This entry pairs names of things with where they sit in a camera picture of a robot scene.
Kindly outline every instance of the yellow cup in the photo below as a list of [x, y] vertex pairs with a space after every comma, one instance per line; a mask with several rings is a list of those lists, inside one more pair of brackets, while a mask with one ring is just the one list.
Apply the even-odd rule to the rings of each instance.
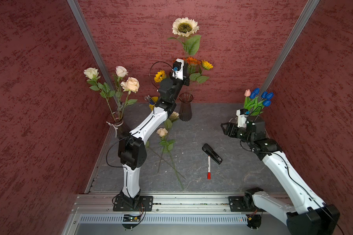
[[[152, 97], [152, 101], [154, 101], [154, 103], [156, 103], [158, 101], [158, 97], [157, 96], [153, 96]], [[149, 105], [149, 108], [151, 108], [151, 110], [153, 111], [154, 105]]]

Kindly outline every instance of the red marker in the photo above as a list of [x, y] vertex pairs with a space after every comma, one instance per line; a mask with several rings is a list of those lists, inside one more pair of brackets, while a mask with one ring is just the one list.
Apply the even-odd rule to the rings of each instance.
[[210, 179], [210, 156], [208, 156], [208, 179]]

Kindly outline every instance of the textured wall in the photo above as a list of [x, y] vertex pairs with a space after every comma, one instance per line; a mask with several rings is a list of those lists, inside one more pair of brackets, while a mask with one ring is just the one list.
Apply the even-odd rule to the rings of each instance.
[[272, 89], [267, 130], [353, 234], [353, 0], [320, 1]]
[[195, 57], [214, 66], [204, 74], [210, 80], [194, 89], [195, 101], [200, 102], [243, 102], [246, 89], [259, 87], [306, 2], [79, 0], [109, 71], [126, 67], [129, 76], [140, 81], [140, 91], [132, 95], [140, 101], [146, 94], [158, 94], [149, 80], [151, 65], [184, 57], [180, 44], [166, 40], [173, 36], [174, 20], [195, 19], [202, 35]]
[[59, 234], [84, 192], [108, 130], [91, 65], [65, 0], [0, 1], [0, 234]]

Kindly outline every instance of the glass vase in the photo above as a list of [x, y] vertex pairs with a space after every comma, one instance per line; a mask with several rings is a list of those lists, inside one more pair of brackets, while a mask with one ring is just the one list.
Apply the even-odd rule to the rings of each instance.
[[189, 121], [192, 118], [191, 101], [193, 96], [191, 93], [185, 92], [179, 95], [180, 101], [182, 101], [179, 110], [179, 119], [182, 121]]
[[124, 115], [121, 111], [115, 111], [107, 115], [106, 123], [115, 129], [115, 137], [122, 139], [129, 135], [131, 129], [123, 120]]

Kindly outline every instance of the pink tulip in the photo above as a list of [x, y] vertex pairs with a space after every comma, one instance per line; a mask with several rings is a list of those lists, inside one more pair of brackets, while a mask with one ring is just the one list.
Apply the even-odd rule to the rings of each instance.
[[249, 97], [251, 95], [251, 91], [250, 90], [246, 90], [245, 91], [245, 97]]

